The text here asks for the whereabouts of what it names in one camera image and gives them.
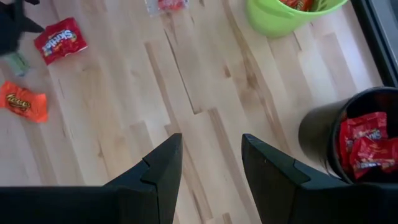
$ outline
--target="black bucket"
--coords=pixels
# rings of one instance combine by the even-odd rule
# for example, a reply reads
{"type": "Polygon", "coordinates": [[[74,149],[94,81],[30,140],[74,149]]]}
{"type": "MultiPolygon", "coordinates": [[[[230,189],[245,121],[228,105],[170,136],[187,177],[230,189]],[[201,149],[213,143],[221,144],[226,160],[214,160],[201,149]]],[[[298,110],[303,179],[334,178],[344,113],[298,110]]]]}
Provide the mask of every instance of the black bucket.
{"type": "Polygon", "coordinates": [[[327,164],[345,182],[398,182],[398,172],[386,174],[371,169],[360,180],[346,174],[338,158],[338,136],[342,119],[357,118],[374,113],[387,113],[389,138],[398,137],[398,88],[377,87],[358,93],[351,99],[339,101],[310,111],[302,120],[298,140],[305,155],[326,169],[327,164]]]}

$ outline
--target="red candy wrapper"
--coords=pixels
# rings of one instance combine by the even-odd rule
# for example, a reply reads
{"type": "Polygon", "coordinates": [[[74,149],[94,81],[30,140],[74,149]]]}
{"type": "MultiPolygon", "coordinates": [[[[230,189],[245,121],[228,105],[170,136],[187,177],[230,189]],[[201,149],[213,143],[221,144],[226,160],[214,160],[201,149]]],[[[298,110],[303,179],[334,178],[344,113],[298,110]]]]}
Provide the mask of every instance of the red candy wrapper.
{"type": "Polygon", "coordinates": [[[346,172],[351,172],[349,155],[355,140],[361,137],[368,137],[370,140],[387,139],[387,114],[376,112],[347,119],[341,123],[339,136],[341,166],[346,172]]]}
{"type": "Polygon", "coordinates": [[[367,137],[357,139],[349,160],[356,179],[372,167],[381,167],[384,172],[392,172],[397,169],[398,138],[378,141],[367,137]]]}
{"type": "Polygon", "coordinates": [[[186,0],[158,0],[158,7],[162,11],[175,11],[185,6],[186,0]]]}
{"type": "Polygon", "coordinates": [[[46,27],[34,42],[47,65],[87,48],[87,43],[74,18],[67,18],[46,27]]]}
{"type": "Polygon", "coordinates": [[[308,12],[311,10],[313,5],[313,0],[279,0],[284,3],[286,6],[291,7],[293,9],[308,12]]]}

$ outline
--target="candy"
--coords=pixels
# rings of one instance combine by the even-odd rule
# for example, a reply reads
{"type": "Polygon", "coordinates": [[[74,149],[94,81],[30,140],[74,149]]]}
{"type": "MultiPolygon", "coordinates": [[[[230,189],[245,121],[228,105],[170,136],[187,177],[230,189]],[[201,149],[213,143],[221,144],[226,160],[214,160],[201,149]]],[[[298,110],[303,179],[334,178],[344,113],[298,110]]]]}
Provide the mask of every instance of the candy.
{"type": "Polygon", "coordinates": [[[163,11],[174,11],[185,8],[187,0],[158,0],[158,7],[163,11]]]}
{"type": "Polygon", "coordinates": [[[313,0],[279,0],[279,1],[284,3],[286,6],[291,7],[292,9],[305,11],[305,12],[308,12],[313,5],[313,0]]]}
{"type": "Polygon", "coordinates": [[[87,43],[74,18],[67,18],[46,27],[34,43],[47,65],[87,48],[87,43]]]}
{"type": "Polygon", "coordinates": [[[387,139],[387,114],[370,113],[341,123],[339,136],[341,166],[346,172],[351,172],[349,155],[353,150],[354,141],[364,136],[371,140],[387,139]]]}
{"type": "Polygon", "coordinates": [[[384,172],[397,169],[398,138],[373,141],[368,137],[355,140],[349,157],[355,178],[366,174],[372,167],[381,167],[384,172]]]}
{"type": "Polygon", "coordinates": [[[37,123],[48,120],[45,94],[32,93],[9,81],[6,81],[0,89],[0,108],[7,108],[37,123]]]}

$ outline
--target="green bucket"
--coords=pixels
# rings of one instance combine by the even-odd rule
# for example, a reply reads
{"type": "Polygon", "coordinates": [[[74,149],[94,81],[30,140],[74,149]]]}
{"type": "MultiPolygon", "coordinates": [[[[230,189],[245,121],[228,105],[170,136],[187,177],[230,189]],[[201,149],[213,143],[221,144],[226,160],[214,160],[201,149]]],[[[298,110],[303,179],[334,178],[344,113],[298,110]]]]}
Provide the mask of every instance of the green bucket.
{"type": "Polygon", "coordinates": [[[253,28],[268,36],[281,37],[311,20],[328,14],[347,0],[315,0],[310,12],[286,6],[279,0],[246,0],[249,22],[253,28]]]}

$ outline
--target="floor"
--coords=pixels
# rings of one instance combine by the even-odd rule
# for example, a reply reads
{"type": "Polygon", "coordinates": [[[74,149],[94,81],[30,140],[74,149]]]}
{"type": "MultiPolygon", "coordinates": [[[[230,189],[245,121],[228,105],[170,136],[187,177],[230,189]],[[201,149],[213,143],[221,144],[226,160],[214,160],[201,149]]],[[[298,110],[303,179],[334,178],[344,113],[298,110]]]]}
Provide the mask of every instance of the floor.
{"type": "Polygon", "coordinates": [[[280,39],[254,32],[244,0],[191,0],[149,17],[144,0],[26,5],[43,26],[73,16],[89,48],[11,80],[49,98],[49,121],[0,110],[0,185],[101,185],[172,133],[183,133],[175,223],[260,223],[240,159],[251,133],[311,166],[300,120],[312,108],[382,85],[352,5],[280,39]]]}

